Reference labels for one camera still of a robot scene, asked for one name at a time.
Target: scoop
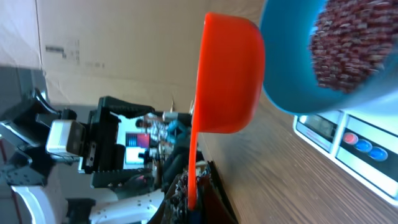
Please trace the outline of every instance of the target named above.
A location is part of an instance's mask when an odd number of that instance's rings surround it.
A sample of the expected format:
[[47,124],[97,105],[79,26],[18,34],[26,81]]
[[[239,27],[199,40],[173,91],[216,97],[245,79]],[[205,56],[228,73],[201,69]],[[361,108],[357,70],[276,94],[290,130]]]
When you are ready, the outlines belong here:
[[252,119],[265,70],[264,41],[247,19],[209,12],[201,41],[188,171],[188,208],[197,201],[198,133],[235,133]]

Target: blue button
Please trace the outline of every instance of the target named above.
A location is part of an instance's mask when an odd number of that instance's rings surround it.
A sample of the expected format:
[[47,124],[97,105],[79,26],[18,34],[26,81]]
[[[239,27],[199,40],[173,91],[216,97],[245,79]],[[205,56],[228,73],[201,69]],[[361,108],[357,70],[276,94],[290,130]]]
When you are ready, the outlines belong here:
[[375,161],[382,162],[388,158],[388,153],[380,147],[373,147],[373,149],[368,153],[368,156]]
[[369,152],[372,149],[372,144],[365,139],[360,139],[354,147],[361,152]]

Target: wooden table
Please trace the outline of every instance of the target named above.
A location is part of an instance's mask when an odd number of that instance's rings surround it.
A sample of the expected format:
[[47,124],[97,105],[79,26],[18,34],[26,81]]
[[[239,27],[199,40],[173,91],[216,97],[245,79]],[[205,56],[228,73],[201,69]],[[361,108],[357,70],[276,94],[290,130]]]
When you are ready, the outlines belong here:
[[200,134],[240,223],[398,223],[390,206],[300,139],[262,96],[236,134]]

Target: button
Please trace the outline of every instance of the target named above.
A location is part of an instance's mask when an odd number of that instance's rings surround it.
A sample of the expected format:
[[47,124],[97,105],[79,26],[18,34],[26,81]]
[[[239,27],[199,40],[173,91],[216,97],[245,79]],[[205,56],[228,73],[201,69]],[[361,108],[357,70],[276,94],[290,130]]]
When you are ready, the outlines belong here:
[[360,139],[354,147],[361,152],[369,152],[372,149],[372,144],[365,139]]
[[358,136],[354,133],[345,133],[343,141],[350,145],[355,145],[358,142]]
[[372,150],[368,153],[368,156],[375,161],[385,161],[388,158],[388,153],[386,150],[380,147],[373,147]]

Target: red button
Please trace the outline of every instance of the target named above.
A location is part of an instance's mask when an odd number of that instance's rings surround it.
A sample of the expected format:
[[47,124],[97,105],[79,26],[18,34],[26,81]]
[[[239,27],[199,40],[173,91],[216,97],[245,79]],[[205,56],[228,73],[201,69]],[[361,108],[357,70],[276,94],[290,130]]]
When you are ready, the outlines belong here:
[[345,133],[343,141],[347,144],[354,145],[358,142],[358,136],[354,133]]

